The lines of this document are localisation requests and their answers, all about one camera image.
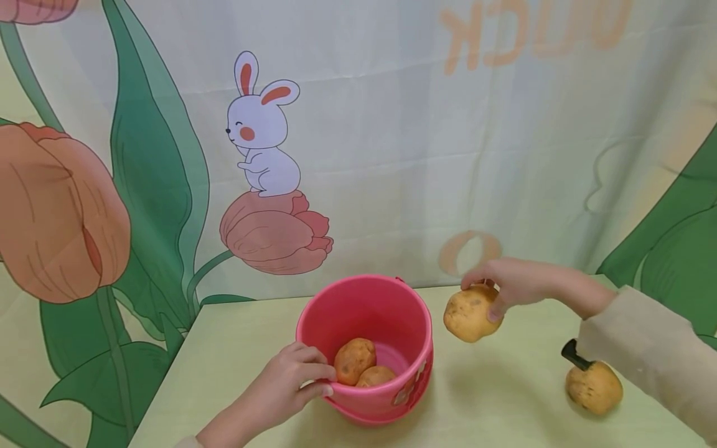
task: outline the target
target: cartoon rabbit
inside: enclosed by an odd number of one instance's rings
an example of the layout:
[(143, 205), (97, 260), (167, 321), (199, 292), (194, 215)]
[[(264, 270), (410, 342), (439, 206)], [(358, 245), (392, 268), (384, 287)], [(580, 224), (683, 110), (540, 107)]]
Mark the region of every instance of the cartoon rabbit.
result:
[(299, 165), (278, 146), (288, 134), (286, 116), (279, 106), (291, 104), (299, 96), (299, 86), (289, 80), (274, 81), (259, 95), (254, 86), (259, 62), (251, 52), (243, 52), (234, 64), (239, 97), (227, 112), (227, 135), (245, 157), (237, 166), (243, 169), (251, 191), (259, 196), (288, 194), (299, 187)]

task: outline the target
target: child's hand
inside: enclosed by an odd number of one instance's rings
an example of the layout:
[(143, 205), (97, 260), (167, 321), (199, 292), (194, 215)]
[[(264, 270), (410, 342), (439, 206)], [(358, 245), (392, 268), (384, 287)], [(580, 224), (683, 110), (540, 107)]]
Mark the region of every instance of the child's hand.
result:
[(498, 285), (500, 292), (488, 311), (488, 319), (496, 322), (514, 305), (540, 302), (555, 297), (554, 285), (560, 276), (560, 266), (531, 262), (517, 258), (487, 261), (469, 271), (460, 283), (461, 289), (485, 282)]
[(197, 435), (204, 448), (243, 447), (251, 439), (287, 421), (331, 386), (308, 381), (336, 380), (336, 370), (315, 347), (294, 342), (284, 347), (228, 408)]
[(500, 320), (508, 308), (557, 299), (582, 319), (600, 314), (615, 299), (615, 292), (578, 270), (517, 258), (492, 259), (468, 272), (460, 283), (498, 285), (500, 292), (490, 306), (488, 319)]

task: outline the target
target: flower stem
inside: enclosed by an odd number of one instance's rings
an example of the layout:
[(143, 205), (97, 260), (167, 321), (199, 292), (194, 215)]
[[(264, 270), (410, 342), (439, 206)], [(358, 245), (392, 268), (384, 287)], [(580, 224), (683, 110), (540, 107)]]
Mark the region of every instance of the flower stem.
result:
[(7, 59), (10, 61), (10, 66), (15, 72), (17, 80), (25, 91), (25, 95), (35, 107), (42, 122), (59, 132), (64, 132), (65, 130), (52, 110), (52, 106), (49, 105), (49, 101), (47, 101), (47, 97), (42, 91), (42, 87), (40, 87), (30, 61), (27, 59), (27, 53), (17, 32), (17, 25), (0, 22), (0, 39), (2, 39)]
[(0, 436), (21, 448), (69, 448), (0, 395)]
[(200, 267), (198, 271), (196, 271), (196, 274), (189, 280), (189, 284), (186, 287), (186, 298), (187, 300), (190, 300), (191, 306), (189, 307), (190, 311), (193, 313), (197, 313), (199, 311), (199, 301), (196, 298), (196, 295), (194, 294), (196, 292), (196, 287), (199, 285), (199, 282), (201, 282), (201, 279), (204, 278), (205, 275), (209, 274), (209, 271), (214, 269), (215, 267), (219, 266), (222, 262), (227, 261), (229, 258), (232, 258), (234, 255), (231, 251), (226, 250), (222, 252), (221, 254), (217, 255), (216, 257), (212, 258), (208, 262), (204, 263), (204, 266)]
[(97, 291), (100, 317), (107, 335), (107, 342), (110, 344), (112, 365), (117, 374), (118, 392), (120, 394), (120, 403), (122, 404), (122, 414), (125, 417), (127, 440), (131, 440), (134, 435), (134, 419), (132, 418), (132, 404), (130, 402), (130, 382), (127, 375), (127, 367), (125, 366), (125, 357), (122, 354), (122, 347), (119, 343), (117, 328), (115, 327), (115, 321), (112, 319), (110, 305), (114, 299), (115, 295), (111, 286), (103, 286)]

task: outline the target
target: pink cheek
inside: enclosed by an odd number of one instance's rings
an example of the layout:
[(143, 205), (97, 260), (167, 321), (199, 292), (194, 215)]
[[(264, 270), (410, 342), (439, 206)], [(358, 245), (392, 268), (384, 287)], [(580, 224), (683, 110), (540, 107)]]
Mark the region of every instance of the pink cheek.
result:
[(252, 141), (254, 140), (254, 130), (251, 128), (241, 128), (239, 129), (239, 136), (245, 140), (245, 141)]

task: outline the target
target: tabletop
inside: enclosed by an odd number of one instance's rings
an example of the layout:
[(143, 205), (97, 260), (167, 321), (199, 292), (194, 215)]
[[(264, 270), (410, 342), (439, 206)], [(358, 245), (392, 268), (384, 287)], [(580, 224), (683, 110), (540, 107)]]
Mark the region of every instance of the tabletop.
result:
[[(702, 440), (620, 377), (625, 397), (603, 418), (567, 398), (571, 364), (560, 356), (579, 319), (555, 300), (513, 308), (498, 332), (475, 344), (443, 325), (457, 287), (417, 290), (433, 319), (431, 382), (412, 413), (388, 426), (363, 428), (317, 400), (249, 448), (564, 447), (689, 448)], [(309, 297), (208, 305), (147, 411), (130, 448), (171, 448), (196, 434), (239, 396), (282, 347), (294, 341)]]

